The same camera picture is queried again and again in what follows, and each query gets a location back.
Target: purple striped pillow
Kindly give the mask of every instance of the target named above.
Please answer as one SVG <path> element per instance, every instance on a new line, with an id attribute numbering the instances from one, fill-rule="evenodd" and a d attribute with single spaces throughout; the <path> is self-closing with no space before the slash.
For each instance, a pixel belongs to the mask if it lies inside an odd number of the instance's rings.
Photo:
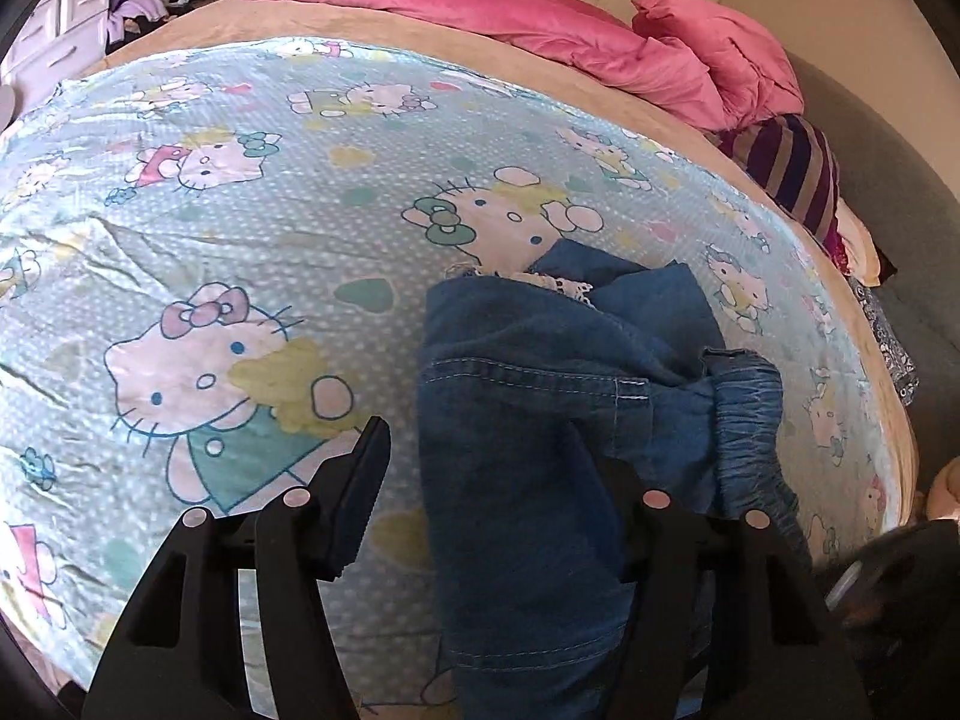
<path id="1" fill-rule="evenodd" d="M 837 233 L 840 175 L 821 129 L 786 114 L 707 138 L 808 229 L 839 268 L 846 268 Z"/>

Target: light blue blanket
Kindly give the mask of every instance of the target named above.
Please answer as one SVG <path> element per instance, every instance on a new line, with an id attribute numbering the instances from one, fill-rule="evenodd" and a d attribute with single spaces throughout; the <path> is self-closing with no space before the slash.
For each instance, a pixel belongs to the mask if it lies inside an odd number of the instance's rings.
<path id="1" fill-rule="evenodd" d="M 805 249 L 641 135 L 424 56 L 298 38 L 66 83 L 0 156 L 0 610 L 82 683 L 184 509 L 254 509 L 376 413 L 394 459 L 328 620 L 365 704 L 447 701 L 416 471 L 424 293 L 561 237 L 687 262 L 728 346 L 776 363 L 815 559 L 896 524 L 871 386 Z M 242 595 L 269 707 L 248 578 Z"/>

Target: blue denim garment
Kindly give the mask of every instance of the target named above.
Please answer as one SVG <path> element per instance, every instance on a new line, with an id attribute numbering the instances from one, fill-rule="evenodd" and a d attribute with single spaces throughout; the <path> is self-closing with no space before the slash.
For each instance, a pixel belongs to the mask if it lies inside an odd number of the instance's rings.
<path id="1" fill-rule="evenodd" d="M 427 295 L 421 478 L 466 720 L 588 717 L 610 681 L 632 586 L 584 516 L 604 500 L 571 423 L 697 512 L 762 506 L 781 524 L 795 505 L 772 445 L 779 375 L 750 352 L 702 357 L 723 338 L 686 266 L 561 241 L 531 271 L 592 283 L 596 310 L 494 277 Z"/>

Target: wall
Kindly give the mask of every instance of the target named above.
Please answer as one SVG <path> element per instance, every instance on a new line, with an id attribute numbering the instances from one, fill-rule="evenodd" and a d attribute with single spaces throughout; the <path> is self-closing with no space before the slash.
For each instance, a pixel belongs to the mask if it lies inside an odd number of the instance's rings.
<path id="1" fill-rule="evenodd" d="M 912 0 L 721 0 L 877 110 L 960 199 L 960 77 Z"/>

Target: gray headboard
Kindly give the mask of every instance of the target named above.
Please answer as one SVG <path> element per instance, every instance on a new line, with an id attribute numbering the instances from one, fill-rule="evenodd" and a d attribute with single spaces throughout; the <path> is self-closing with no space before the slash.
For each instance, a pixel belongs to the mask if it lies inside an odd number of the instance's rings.
<path id="1" fill-rule="evenodd" d="M 920 373 L 910 418 L 923 485 L 960 455 L 960 199 L 874 109 L 808 62 L 790 60 L 805 116 L 836 154 L 841 194 L 899 269 L 878 295 Z"/>

